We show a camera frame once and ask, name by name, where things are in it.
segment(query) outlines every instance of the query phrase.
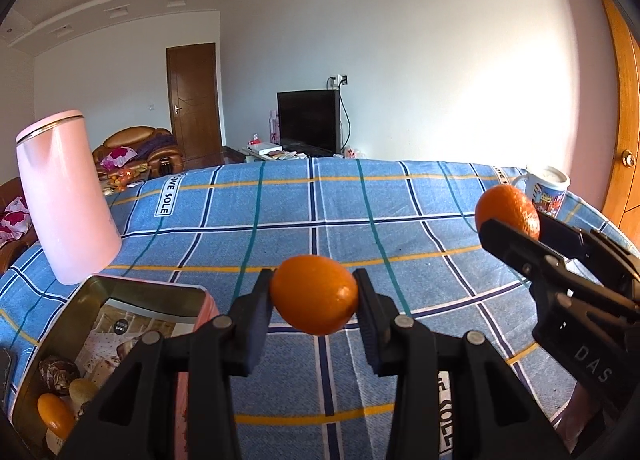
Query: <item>wall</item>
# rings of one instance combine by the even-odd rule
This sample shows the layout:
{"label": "wall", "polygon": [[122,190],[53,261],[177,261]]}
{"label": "wall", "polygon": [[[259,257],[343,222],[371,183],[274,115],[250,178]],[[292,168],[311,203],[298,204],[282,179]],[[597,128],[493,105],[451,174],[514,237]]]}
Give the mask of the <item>wall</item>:
{"label": "wall", "polygon": [[[615,65],[600,1],[574,1],[230,1],[221,8],[228,144],[268,133],[278,91],[348,74],[350,145],[368,157],[555,165],[600,206]],[[580,131],[591,153],[578,161]]]}
{"label": "wall", "polygon": [[[216,43],[220,59],[219,12],[139,19],[56,46],[35,60],[36,118],[81,110],[92,148],[131,125],[171,129],[166,49],[200,43]],[[218,61],[218,96],[221,92]],[[222,104],[220,125],[225,143]]]}
{"label": "wall", "polygon": [[33,57],[0,41],[0,184],[18,175],[15,136],[33,120]]}

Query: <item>brown leather sofa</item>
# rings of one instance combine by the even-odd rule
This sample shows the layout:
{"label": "brown leather sofa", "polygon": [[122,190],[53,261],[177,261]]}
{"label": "brown leather sofa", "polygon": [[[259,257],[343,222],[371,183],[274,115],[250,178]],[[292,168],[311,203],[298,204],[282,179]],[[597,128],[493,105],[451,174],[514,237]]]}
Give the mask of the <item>brown leather sofa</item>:
{"label": "brown leather sofa", "polygon": [[[171,131],[163,127],[149,127],[148,125],[136,125],[121,129],[117,133],[111,135],[105,140],[101,146],[98,146],[94,152],[94,163],[98,176],[106,176],[107,171],[100,165],[100,162],[107,156],[112,149],[125,146],[135,151],[146,141],[160,135],[171,135]],[[170,173],[180,173],[184,170],[184,161],[182,160],[182,152],[177,145],[168,145],[156,149],[146,158],[149,165],[150,177],[157,178],[160,176],[160,168],[163,164],[169,164]]]}
{"label": "brown leather sofa", "polygon": [[[4,213],[7,205],[13,202],[18,196],[24,198],[22,183],[19,177],[12,178],[0,186],[0,215]],[[14,261],[37,240],[38,235],[32,225],[23,237],[15,241],[9,241],[0,247],[0,274],[4,274],[7,269],[13,265]]]}

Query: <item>black power cord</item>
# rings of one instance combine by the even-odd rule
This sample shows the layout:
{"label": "black power cord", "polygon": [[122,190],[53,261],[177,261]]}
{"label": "black power cord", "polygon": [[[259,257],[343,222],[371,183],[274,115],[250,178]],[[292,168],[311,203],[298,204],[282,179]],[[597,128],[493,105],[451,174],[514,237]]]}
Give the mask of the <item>black power cord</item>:
{"label": "black power cord", "polygon": [[347,134],[347,140],[344,141],[343,146],[340,148],[340,153],[342,153],[344,151],[344,148],[347,147],[347,144],[349,143],[349,139],[351,138],[351,120],[349,119],[349,113],[347,113],[347,108],[344,105],[344,102],[342,101],[342,94],[340,93],[340,88],[342,87],[342,83],[340,82],[338,84],[338,96],[340,97],[340,104],[342,104],[342,109],[344,110],[344,115],[345,117],[347,117],[347,125],[349,126],[349,132]]}

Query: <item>door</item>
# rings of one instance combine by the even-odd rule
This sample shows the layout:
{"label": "door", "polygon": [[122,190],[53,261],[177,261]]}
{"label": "door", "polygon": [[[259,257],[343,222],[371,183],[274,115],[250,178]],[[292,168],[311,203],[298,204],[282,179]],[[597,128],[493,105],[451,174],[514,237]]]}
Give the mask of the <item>door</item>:
{"label": "door", "polygon": [[167,48],[166,73],[171,126],[185,162],[219,155],[215,43]]}
{"label": "door", "polygon": [[618,71],[618,137],[602,213],[640,246],[640,47],[613,0],[602,0]]}

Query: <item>white mug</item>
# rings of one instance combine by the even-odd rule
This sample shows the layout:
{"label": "white mug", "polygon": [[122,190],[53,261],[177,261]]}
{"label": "white mug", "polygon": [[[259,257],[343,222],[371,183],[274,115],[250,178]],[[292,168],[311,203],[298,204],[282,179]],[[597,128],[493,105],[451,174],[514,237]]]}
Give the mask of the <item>white mug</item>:
{"label": "white mug", "polygon": [[554,218],[562,206],[562,201],[569,187],[569,176],[551,166],[528,169],[527,174],[518,176],[511,184],[520,180],[527,181],[525,194],[533,202],[535,208]]}

